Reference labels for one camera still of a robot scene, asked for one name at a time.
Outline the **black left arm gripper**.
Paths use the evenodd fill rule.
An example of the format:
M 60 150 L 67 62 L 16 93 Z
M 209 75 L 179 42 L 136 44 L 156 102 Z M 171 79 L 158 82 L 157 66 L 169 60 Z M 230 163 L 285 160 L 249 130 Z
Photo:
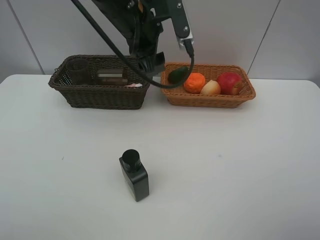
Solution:
M 163 32 L 161 23 L 148 16 L 134 17 L 133 37 L 127 40 L 129 53 L 135 57 L 139 69 L 145 73 L 160 73 L 165 70 L 165 54 L 158 51 L 159 36 Z

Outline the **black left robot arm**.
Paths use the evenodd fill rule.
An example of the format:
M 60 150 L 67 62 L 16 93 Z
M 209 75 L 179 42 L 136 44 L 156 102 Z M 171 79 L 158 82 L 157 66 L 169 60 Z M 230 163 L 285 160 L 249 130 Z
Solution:
M 129 54 L 141 71 L 157 75 L 165 69 L 165 55 L 158 52 L 163 26 L 138 0 L 94 0 L 101 13 L 126 39 Z

